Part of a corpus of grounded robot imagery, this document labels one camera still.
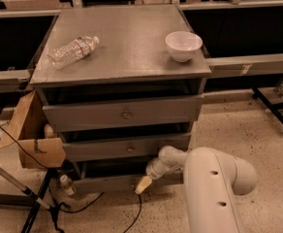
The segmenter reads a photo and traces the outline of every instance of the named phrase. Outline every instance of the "drawer front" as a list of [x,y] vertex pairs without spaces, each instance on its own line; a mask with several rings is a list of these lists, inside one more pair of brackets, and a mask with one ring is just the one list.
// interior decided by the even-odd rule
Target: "drawer front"
[[110,159],[143,155],[156,155],[158,149],[171,145],[187,150],[191,135],[160,136],[149,138],[122,139],[104,142],[79,142],[64,144],[66,158],[72,162]]
[[[75,181],[74,186],[78,194],[107,192],[116,190],[134,190],[141,178],[142,174],[104,177],[95,179],[82,179],[80,181]],[[165,175],[162,179],[153,181],[151,186],[162,186],[180,183],[183,183],[182,174],[176,173]]]
[[44,106],[56,132],[197,120],[203,96]]

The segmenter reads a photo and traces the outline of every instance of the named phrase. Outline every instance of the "metal tabletop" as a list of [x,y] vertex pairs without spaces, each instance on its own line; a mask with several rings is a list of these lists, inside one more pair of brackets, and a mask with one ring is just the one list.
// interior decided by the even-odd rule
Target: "metal tabletop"
[[[165,38],[178,30],[190,31],[190,27],[175,5],[63,10],[31,83],[34,87],[52,87],[210,76],[200,50],[185,63],[174,61],[168,54]],[[78,36],[98,36],[100,45],[89,57],[56,70],[47,53]]]

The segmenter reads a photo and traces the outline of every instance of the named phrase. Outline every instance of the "gray cabinet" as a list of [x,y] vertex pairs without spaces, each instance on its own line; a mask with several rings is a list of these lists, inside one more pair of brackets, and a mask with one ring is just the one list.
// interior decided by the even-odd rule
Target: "gray cabinet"
[[[188,149],[211,72],[201,51],[186,63],[169,56],[165,37],[177,30],[190,28],[174,5],[60,14],[31,84],[79,169],[79,193],[133,189],[162,146]],[[54,69],[47,50],[78,35],[97,35],[100,46],[89,58]],[[157,184],[181,179],[173,174]]]

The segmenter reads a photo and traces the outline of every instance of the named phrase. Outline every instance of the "drawer knob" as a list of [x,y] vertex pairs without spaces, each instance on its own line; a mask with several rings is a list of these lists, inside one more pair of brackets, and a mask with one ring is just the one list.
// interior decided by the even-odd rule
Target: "drawer knob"
[[124,113],[122,114],[122,117],[123,117],[124,119],[129,119],[129,118],[132,117],[132,114],[130,114],[129,112],[124,112]]

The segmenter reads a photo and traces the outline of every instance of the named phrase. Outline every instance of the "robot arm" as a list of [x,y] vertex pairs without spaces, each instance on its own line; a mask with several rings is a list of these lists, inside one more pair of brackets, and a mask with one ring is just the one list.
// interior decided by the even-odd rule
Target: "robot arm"
[[235,194],[251,192],[257,183],[253,166],[240,158],[211,148],[184,152],[163,147],[150,161],[136,192],[175,166],[184,166],[184,185],[191,232],[244,232]]

